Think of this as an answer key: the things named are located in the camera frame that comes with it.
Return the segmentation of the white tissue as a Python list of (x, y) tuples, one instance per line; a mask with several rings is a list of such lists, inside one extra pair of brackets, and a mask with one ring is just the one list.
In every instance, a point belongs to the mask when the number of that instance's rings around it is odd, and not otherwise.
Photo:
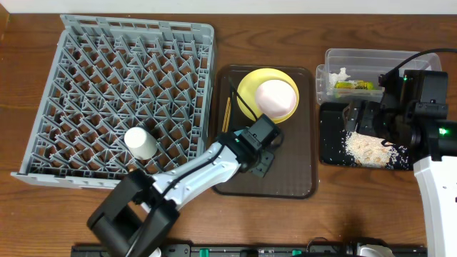
[(340, 68), (338, 73), (331, 73), (329, 74), (329, 83), (332, 87), (336, 85), (339, 81), (346, 81), (351, 76), (346, 73), (346, 68)]

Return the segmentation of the rice food waste pile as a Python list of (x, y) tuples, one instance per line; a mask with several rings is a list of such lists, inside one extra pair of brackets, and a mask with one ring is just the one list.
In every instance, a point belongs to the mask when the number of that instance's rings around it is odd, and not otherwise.
[(408, 169), (407, 148), (386, 143), (382, 138), (347, 132), (343, 143), (345, 153), (357, 166), (368, 168)]

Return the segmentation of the white bowl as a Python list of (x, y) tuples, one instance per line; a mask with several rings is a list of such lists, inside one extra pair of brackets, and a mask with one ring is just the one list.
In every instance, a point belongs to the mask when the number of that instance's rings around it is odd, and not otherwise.
[(270, 119), (289, 115), (297, 104), (296, 92), (282, 80), (268, 80), (256, 90), (255, 102), (258, 109)]

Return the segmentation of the clear plastic bin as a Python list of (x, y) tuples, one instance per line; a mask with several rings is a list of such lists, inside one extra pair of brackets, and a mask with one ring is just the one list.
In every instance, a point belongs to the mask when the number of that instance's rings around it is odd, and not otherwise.
[[(347, 104), (357, 99), (379, 102), (384, 88), (378, 85), (378, 76), (414, 54), (413, 51), (328, 49), (325, 62), (316, 68), (316, 101), (318, 104)], [(337, 89), (334, 81), (342, 71), (349, 81), (371, 82), (373, 89)]]

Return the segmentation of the yellow plate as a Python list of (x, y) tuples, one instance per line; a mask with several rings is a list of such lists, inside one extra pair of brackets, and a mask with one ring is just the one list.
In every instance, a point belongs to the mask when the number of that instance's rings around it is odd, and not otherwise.
[(246, 76), (244, 76), (241, 80), (241, 82), (238, 85), (237, 92), (239, 94), (239, 97), (237, 98), (237, 103), (238, 107), (241, 109), (243, 114), (251, 119), (252, 121), (255, 121), (254, 115), (251, 113), (251, 111), (254, 112), (256, 117), (260, 117), (263, 113), (258, 109), (258, 106), (256, 105), (255, 102), (255, 95), (256, 95), (256, 90), (257, 88), (265, 81), (268, 80), (282, 80), (287, 82), (292, 86), (294, 91), (296, 92), (296, 98), (297, 98), (297, 104), (294, 108), (294, 110), (287, 116), (279, 119), (271, 119), (274, 123), (278, 124), (286, 119), (290, 118), (295, 110), (298, 108), (298, 103), (299, 103), (299, 92), (298, 92), (298, 87), (295, 83), (295, 81), (287, 75), (285, 72), (280, 71), (278, 69), (272, 69), (272, 68), (262, 68), (262, 69), (256, 69), (250, 73), (248, 73)]

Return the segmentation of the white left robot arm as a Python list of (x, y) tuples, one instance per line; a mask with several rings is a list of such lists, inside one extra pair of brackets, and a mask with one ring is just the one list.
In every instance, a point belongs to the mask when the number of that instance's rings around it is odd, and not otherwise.
[(150, 256), (180, 216), (180, 209), (207, 189), (256, 164), (277, 133), (223, 133), (199, 157), (174, 170), (148, 176), (129, 173), (87, 221), (110, 256)]

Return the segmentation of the grey dishwasher rack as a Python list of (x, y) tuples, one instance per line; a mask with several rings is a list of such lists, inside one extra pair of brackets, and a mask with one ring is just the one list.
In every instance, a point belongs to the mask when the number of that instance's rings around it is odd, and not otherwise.
[[(62, 15), (21, 168), (38, 186), (114, 188), (131, 169), (170, 171), (206, 149), (216, 37), (208, 24)], [(147, 160), (125, 133), (157, 141)]]

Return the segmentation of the white green cup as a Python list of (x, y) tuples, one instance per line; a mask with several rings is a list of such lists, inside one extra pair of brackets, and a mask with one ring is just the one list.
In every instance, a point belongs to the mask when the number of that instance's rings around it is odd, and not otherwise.
[(132, 156), (139, 160), (150, 159), (158, 151), (156, 139), (141, 127), (130, 128), (124, 135), (124, 142)]

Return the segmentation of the black plastic tray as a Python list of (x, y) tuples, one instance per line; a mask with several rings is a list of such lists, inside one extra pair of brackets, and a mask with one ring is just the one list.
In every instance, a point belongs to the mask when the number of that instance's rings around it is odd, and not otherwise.
[[(324, 103), (319, 109), (319, 158), (321, 163), (339, 166), (357, 166), (351, 157), (345, 153), (343, 143), (345, 141), (346, 131), (344, 129), (343, 110), (345, 104), (340, 103)], [(412, 164), (409, 163), (408, 169), (396, 169), (408, 171), (412, 169)]]

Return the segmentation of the brown plastic tray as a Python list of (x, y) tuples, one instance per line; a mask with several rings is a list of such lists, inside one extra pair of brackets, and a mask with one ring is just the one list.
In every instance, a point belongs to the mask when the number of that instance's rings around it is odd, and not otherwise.
[[(210, 141), (222, 132), (230, 92), (227, 78), (231, 77), (235, 84), (239, 84), (245, 75), (259, 68), (263, 67), (227, 65), (217, 73), (210, 110)], [(288, 74), (296, 83), (299, 92), (298, 108), (290, 118), (278, 124), (285, 135), (283, 143), (274, 151), (274, 160), (263, 178), (251, 171), (237, 173), (229, 181), (220, 183), (213, 189), (226, 196), (305, 199), (311, 197), (318, 186), (314, 77), (304, 68), (269, 68)], [(246, 117), (237, 105), (234, 109), (236, 120), (230, 118), (230, 123), (234, 129), (239, 130), (251, 125), (253, 121)]]

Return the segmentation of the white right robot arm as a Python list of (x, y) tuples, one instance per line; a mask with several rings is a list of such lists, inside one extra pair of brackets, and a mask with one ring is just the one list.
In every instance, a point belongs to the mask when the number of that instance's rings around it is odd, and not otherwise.
[(456, 255), (456, 122), (435, 101), (388, 108), (352, 101), (343, 110), (347, 131), (405, 146), (423, 203), (429, 256)]

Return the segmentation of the green yellow snack wrapper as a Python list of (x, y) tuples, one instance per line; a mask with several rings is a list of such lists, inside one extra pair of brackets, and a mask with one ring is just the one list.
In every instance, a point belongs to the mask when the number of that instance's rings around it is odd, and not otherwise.
[(375, 89), (375, 86), (370, 81), (351, 80), (351, 81), (337, 81), (334, 88), (337, 90), (337, 94), (341, 96), (353, 95), (362, 91), (371, 91)]

